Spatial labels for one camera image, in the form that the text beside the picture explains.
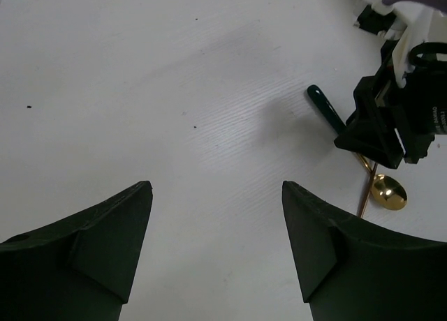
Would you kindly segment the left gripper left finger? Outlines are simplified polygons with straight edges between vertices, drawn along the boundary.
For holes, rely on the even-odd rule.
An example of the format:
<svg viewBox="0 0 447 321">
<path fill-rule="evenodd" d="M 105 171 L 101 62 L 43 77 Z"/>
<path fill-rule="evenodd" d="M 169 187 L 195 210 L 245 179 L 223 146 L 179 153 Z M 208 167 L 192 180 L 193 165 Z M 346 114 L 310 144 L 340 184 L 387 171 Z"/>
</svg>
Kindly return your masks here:
<svg viewBox="0 0 447 321">
<path fill-rule="evenodd" d="M 152 208 L 139 181 L 111 198 L 1 243 L 2 320 L 118 320 Z"/>
</svg>

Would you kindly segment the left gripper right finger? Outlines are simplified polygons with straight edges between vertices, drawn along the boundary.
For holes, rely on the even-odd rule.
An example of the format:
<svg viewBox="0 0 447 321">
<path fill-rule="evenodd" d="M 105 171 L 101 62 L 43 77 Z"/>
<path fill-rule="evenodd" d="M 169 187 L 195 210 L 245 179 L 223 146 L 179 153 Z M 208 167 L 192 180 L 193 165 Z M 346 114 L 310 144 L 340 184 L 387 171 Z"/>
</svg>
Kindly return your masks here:
<svg viewBox="0 0 447 321">
<path fill-rule="evenodd" d="M 445 320 L 446 244 L 358 218 L 293 181 L 282 205 L 314 320 Z"/>
</svg>

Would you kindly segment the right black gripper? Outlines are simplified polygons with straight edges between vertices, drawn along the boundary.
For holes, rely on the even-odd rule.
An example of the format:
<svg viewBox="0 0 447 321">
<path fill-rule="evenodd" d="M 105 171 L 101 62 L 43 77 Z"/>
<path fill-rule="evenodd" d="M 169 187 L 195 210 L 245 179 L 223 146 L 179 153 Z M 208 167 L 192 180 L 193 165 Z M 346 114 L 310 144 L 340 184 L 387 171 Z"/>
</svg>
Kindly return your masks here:
<svg viewBox="0 0 447 321">
<path fill-rule="evenodd" d="M 446 44 L 425 42 L 411 48 L 413 70 L 399 87 L 392 53 L 396 42 L 381 48 L 381 66 L 363 77 L 353 91 L 356 110 L 335 139 L 339 149 L 356 152 L 386 167 L 416 164 L 427 156 L 436 135 L 446 134 Z"/>
</svg>

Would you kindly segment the green handle utensil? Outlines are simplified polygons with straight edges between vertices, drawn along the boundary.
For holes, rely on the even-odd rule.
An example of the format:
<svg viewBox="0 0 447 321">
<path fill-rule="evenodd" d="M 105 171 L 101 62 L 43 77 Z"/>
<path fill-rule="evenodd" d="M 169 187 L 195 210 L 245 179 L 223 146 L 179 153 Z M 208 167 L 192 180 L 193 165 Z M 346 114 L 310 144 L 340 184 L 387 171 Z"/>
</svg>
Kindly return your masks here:
<svg viewBox="0 0 447 321">
<path fill-rule="evenodd" d="M 331 125 L 332 129 L 339 135 L 345 129 L 346 125 L 322 90 L 313 84 L 307 88 L 307 95 L 317 110 Z M 370 165 L 363 155 L 358 153 L 355 153 L 355 155 L 369 175 L 373 166 Z M 403 209 L 408 201 L 408 196 L 401 183 L 385 174 L 376 173 L 369 196 L 372 196 L 383 208 L 391 211 Z"/>
</svg>

